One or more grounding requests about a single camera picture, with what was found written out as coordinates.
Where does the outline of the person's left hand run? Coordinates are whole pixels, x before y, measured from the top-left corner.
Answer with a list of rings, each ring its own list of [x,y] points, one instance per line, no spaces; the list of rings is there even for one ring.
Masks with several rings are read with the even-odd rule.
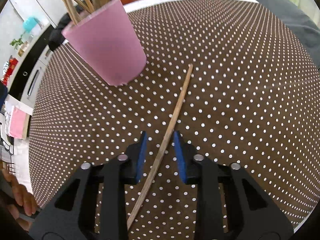
[[[14,199],[17,203],[16,205],[8,205],[7,209],[14,217],[16,222],[22,227],[22,229],[24,231],[29,231],[32,222],[20,218],[17,207],[23,207],[25,214],[30,217],[31,215],[34,215],[38,209],[36,200],[34,196],[27,191],[27,188],[24,185],[20,184],[17,181],[16,177],[10,174],[8,170],[2,169],[1,172],[4,176],[4,179],[11,184]]]

